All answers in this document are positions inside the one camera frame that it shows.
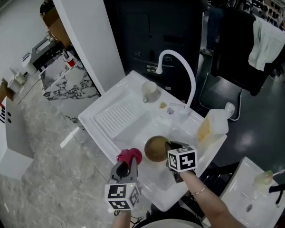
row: sleeve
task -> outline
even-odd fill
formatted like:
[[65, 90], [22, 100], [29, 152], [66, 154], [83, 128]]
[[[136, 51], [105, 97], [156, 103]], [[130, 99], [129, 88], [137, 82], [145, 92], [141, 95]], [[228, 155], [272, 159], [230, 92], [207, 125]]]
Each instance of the sleeve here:
[[43, 14], [44, 9], [43, 9], [43, 4], [40, 6], [40, 14]]

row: white pipe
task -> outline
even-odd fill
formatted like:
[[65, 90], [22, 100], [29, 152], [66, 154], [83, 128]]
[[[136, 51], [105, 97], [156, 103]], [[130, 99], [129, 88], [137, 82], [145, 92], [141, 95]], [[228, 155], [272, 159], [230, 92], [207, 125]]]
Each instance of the white pipe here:
[[193, 74], [192, 69], [189, 66], [188, 62], [182, 57], [182, 55], [180, 55], [176, 51], [172, 51], [172, 50], [164, 50], [160, 54], [160, 57], [158, 59], [158, 67], [157, 67], [157, 70], [156, 70], [157, 74], [162, 74], [162, 60], [163, 60], [163, 56], [166, 55], [166, 54], [171, 54], [171, 55], [175, 56], [184, 65], [184, 67], [186, 68], [186, 70], [187, 70], [187, 72], [189, 74], [189, 78], [190, 78], [190, 81], [191, 81], [191, 92], [190, 92], [187, 104], [185, 106], [185, 109], [181, 110], [181, 113], [187, 114], [187, 113], [189, 113], [189, 108], [190, 108], [190, 105], [192, 103], [192, 100], [193, 100], [193, 97], [194, 97], [194, 94], [195, 94], [195, 89], [196, 89], [196, 83], [195, 83], [194, 74]]

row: gray floor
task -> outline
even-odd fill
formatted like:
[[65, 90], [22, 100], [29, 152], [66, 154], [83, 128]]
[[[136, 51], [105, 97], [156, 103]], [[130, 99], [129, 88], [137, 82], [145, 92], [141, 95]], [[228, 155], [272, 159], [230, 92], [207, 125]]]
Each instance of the gray floor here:
[[[22, 180], [0, 175], [0, 219], [4, 227], [110, 227], [114, 215], [104, 201], [104, 185], [111, 162], [86, 132], [75, 132], [77, 126], [50, 105], [39, 82], [18, 106], [35, 155]], [[141, 196], [133, 216], [144, 216], [150, 205]]]
[[[204, 26], [202, 46], [206, 45], [207, 28]], [[211, 59], [200, 56], [197, 90], [193, 109], [206, 116], [207, 110], [199, 105], [198, 98], [204, 79], [210, 69]], [[229, 133], [214, 158], [214, 163], [224, 166], [248, 157], [263, 170], [285, 169], [285, 73], [277, 83], [270, 77], [257, 96], [243, 91], [240, 119], [229, 121]], [[220, 78], [209, 76], [201, 102], [209, 108], [224, 108], [227, 101], [237, 103], [240, 88]], [[275, 177], [279, 184], [285, 183], [285, 173]]]

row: drain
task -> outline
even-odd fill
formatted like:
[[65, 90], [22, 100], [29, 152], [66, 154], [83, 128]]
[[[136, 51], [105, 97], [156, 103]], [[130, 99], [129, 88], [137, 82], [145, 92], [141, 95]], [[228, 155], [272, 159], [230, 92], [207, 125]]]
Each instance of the drain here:
[[246, 208], [246, 212], [248, 213], [250, 210], [252, 210], [252, 204], [249, 204]]

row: human arm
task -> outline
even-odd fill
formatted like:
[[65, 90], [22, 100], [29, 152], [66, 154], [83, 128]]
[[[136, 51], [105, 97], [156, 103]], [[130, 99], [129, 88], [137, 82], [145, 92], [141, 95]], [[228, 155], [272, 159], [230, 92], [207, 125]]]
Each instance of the human arm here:
[[242, 228], [244, 227], [229, 212], [226, 204], [212, 191], [210, 191], [200, 179], [192, 172], [184, 171], [180, 176], [186, 183], [191, 193], [200, 192], [194, 195], [194, 199], [199, 204], [201, 210], [208, 218], [213, 228]]
[[129, 228], [131, 222], [131, 211], [120, 211], [113, 221], [112, 228]]

